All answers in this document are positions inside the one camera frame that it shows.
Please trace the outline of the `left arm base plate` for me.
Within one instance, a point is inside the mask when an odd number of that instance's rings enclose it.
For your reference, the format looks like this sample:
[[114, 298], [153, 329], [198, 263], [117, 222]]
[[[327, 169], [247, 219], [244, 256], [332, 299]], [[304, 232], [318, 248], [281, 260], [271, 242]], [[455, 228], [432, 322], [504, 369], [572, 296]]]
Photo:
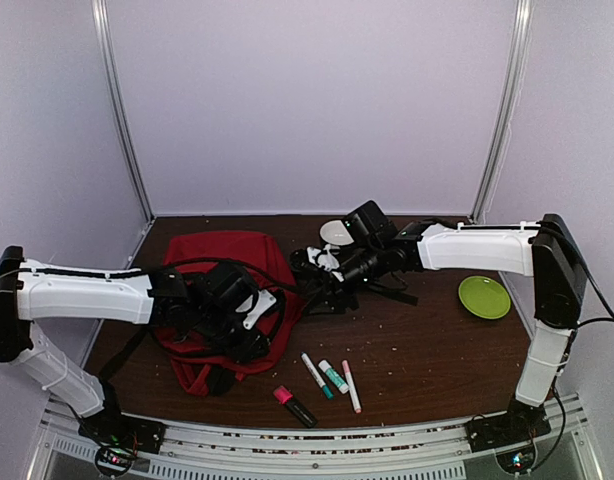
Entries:
[[90, 417], [79, 421], [78, 433], [101, 446], [120, 448], [129, 453], [157, 454], [166, 426], [161, 422], [125, 415], [113, 424], [95, 423]]

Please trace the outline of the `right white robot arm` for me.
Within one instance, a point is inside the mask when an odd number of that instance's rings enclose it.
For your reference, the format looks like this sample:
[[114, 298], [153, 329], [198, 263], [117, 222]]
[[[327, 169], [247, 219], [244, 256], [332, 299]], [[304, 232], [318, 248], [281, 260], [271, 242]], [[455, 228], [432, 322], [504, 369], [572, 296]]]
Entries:
[[522, 440], [538, 424], [543, 405], [567, 363], [588, 288], [599, 288], [564, 220], [466, 225], [441, 219], [398, 228], [373, 200], [321, 229], [322, 246], [302, 252], [320, 282], [320, 299], [333, 309], [353, 309], [356, 290], [396, 272], [487, 270], [533, 281], [536, 332], [518, 381], [516, 405], [500, 419], [506, 440]]

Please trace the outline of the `white green glue stick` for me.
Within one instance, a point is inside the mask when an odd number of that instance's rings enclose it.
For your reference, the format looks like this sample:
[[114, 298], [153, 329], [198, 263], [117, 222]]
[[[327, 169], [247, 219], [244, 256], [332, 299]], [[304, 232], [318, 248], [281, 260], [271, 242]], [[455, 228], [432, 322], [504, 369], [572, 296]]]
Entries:
[[326, 359], [321, 360], [318, 363], [318, 367], [335, 385], [335, 387], [341, 394], [346, 394], [349, 392], [349, 386], [347, 382]]

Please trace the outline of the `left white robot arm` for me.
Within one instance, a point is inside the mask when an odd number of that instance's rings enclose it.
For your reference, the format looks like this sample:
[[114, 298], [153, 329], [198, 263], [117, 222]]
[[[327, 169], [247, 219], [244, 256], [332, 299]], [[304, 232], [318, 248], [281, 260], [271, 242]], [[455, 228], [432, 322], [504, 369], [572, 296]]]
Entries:
[[19, 246], [0, 258], [0, 363], [20, 365], [60, 397], [89, 430], [110, 444], [131, 433], [108, 381], [86, 373], [41, 331], [45, 318], [106, 319], [170, 328], [177, 341], [201, 336], [212, 354], [245, 363], [267, 354], [272, 336], [262, 320], [284, 306], [279, 282], [268, 289], [257, 267], [232, 259], [207, 260], [206, 273], [181, 273], [179, 264], [150, 270], [78, 270], [27, 259]]

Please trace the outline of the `pink white marker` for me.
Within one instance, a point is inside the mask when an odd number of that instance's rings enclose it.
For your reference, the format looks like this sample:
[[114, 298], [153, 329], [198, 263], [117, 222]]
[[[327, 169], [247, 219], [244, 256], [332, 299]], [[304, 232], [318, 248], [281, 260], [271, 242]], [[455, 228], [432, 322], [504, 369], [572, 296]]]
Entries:
[[358, 395], [358, 391], [356, 389], [356, 385], [354, 382], [353, 374], [350, 368], [350, 364], [347, 360], [343, 360], [341, 362], [343, 372], [345, 375], [345, 381], [349, 387], [349, 395], [352, 403], [353, 410], [356, 414], [360, 414], [362, 412], [362, 405]]

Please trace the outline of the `red backpack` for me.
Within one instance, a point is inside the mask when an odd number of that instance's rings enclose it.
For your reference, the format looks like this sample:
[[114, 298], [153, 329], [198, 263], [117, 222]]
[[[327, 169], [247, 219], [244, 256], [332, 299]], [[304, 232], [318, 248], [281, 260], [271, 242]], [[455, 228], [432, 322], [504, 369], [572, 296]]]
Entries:
[[150, 322], [100, 376], [112, 379], [151, 337], [187, 393], [222, 395], [274, 367], [293, 327], [318, 307], [334, 314], [353, 310], [360, 288], [415, 304], [416, 298], [378, 280], [421, 268], [416, 241], [401, 234], [387, 239], [371, 234], [344, 247], [307, 247], [288, 258], [273, 237], [259, 232], [178, 236], [164, 265], [150, 273], [155, 288]]

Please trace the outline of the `teal white marker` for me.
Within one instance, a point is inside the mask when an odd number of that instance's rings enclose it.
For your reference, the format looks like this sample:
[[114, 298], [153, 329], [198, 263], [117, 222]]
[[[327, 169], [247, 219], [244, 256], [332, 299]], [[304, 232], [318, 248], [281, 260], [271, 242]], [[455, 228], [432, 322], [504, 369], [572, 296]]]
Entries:
[[314, 379], [314, 381], [316, 382], [318, 388], [322, 391], [324, 396], [328, 400], [333, 399], [334, 398], [334, 394], [332, 393], [332, 391], [330, 390], [330, 388], [326, 384], [326, 382], [323, 379], [323, 377], [321, 376], [321, 374], [318, 372], [316, 366], [313, 364], [313, 362], [312, 362], [311, 358], [309, 357], [309, 355], [307, 353], [305, 353], [305, 352], [302, 352], [300, 357], [301, 357], [301, 360], [302, 360], [303, 364], [305, 365], [306, 369], [308, 370], [309, 374]]

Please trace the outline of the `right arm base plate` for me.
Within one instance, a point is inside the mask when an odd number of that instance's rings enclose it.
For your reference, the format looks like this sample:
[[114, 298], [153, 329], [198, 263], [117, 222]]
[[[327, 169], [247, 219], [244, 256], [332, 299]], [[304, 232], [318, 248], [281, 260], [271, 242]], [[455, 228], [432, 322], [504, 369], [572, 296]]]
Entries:
[[488, 417], [479, 415], [464, 427], [472, 452], [530, 444], [537, 437], [551, 432], [544, 412], [537, 415], [511, 412]]

